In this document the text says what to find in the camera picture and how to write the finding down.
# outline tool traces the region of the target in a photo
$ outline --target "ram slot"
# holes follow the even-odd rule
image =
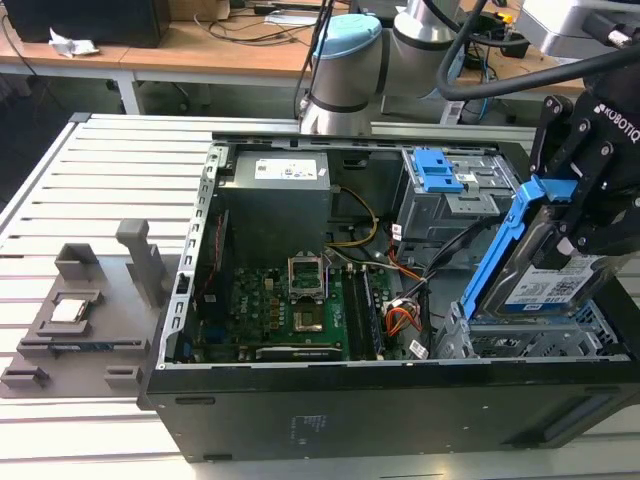
[[[375,360],[367,285],[362,272],[342,270],[342,295],[351,360]]]

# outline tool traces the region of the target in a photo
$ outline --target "blue hard drive label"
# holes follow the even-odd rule
[[[512,312],[548,311],[569,303],[593,276],[592,265],[602,257],[573,257],[561,270],[529,267],[513,289],[505,307]]]

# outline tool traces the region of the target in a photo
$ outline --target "metal rail table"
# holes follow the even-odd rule
[[[123,253],[113,237],[118,222],[139,217],[149,219],[161,252],[181,250],[214,131],[294,132],[296,125],[91,115],[63,129],[0,215],[0,370],[53,283],[53,258],[63,243],[88,242],[98,255]],[[510,140],[526,149],[533,140],[531,129],[505,127],[375,124],[374,132]],[[633,271],[627,275],[635,281]],[[636,478],[640,472],[638,407],[559,450],[190,465],[156,414],[138,410],[135,399],[0,399],[0,439],[0,478]]]

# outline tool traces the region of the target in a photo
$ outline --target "sticker label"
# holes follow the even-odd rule
[[[256,180],[317,180],[316,161],[295,158],[261,158]]]
[[[473,173],[456,173],[456,180],[462,183],[478,183],[478,180]]]
[[[591,266],[602,257],[578,256],[562,270],[538,270],[529,267],[505,305],[520,305],[518,310],[538,311],[545,305],[554,308],[568,303],[593,276]]]
[[[420,360],[426,360],[429,355],[427,349],[420,345],[416,340],[411,340],[409,350],[411,350]]]
[[[402,241],[402,225],[394,223],[391,225],[391,236],[396,242]]]

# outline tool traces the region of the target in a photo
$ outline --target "cpu chip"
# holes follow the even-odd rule
[[[293,330],[295,332],[322,332],[324,330],[323,313],[322,305],[304,305],[302,308],[296,308],[293,312]]]

